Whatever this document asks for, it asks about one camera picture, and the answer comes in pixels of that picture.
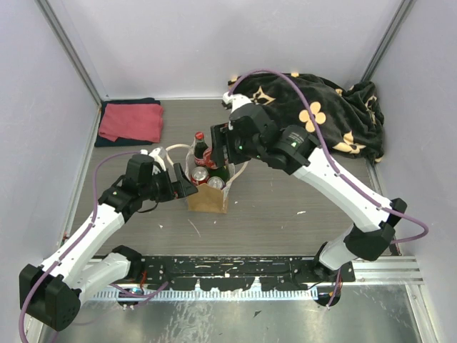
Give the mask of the green glass bottle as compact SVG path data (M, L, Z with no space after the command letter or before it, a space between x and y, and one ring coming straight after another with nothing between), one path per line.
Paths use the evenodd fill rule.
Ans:
M218 177L220 178L224 183L226 183L230 179L230 173L229 169L227 166L221 166L219 168L213 169L213 168L208 168L209 172L209 177Z

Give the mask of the red cola can front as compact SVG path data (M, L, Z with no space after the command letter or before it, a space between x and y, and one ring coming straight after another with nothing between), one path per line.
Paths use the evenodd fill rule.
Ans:
M203 153L203 161L204 161L204 166L209 169L210 171L217 170L218 167L216 166L216 163L214 160L211 158L211 153L212 153L212 148L208 147L204 153Z

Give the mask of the glass cola bottle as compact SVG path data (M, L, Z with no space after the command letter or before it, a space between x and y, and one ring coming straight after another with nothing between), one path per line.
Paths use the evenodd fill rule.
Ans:
M198 131L195 133L194 137L194 162L196 166L206 166L206 163L204 161L204 152L208 149L208 145L205 141L204 133Z

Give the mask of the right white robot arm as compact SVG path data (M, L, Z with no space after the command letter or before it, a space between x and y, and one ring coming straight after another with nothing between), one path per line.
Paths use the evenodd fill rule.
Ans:
M311 185L352 220L347 232L319 249L313 263L317 279L330 281L343 264L356 258L375 261L389 247L405 201L387 199L354 176L346 176L345 169L324 154L315 136L297 125L279 128L258 105L244 104L229 119L211 127L211 160L216 165L258 159Z

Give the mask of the red cola can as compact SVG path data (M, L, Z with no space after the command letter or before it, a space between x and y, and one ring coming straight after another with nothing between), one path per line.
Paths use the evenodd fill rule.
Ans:
M203 161L204 161L204 166L209 169L210 171L217 170L218 167L216 166L216 163L214 160L211 158L211 153L212 153L212 148L208 147L204 153L203 153Z
M205 184L209 180L209 171L204 166L196 166L191 171L191 181L194 185Z

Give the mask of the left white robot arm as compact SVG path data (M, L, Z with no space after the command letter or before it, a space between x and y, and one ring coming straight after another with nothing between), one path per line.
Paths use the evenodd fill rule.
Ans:
M21 312L19 327L29 315L57 332L67 328L81 305L92 295L118 280L134 283L144 270L142 256L118 246L90 268L86 264L103 243L135 214L145 201L155 204L183 199L198 189L181 165L173 165L176 181L158 158L135 154L126 171L101 196L84 224L39 266L27 264L19 274Z

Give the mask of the purple soda can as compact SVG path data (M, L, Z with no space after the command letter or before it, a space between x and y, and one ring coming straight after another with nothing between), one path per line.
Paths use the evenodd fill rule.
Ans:
M219 189L219 190L222 190L226 186L225 181L221 177L218 177L218 176L210 177L207 181L207 184L210 187L212 187L214 189Z

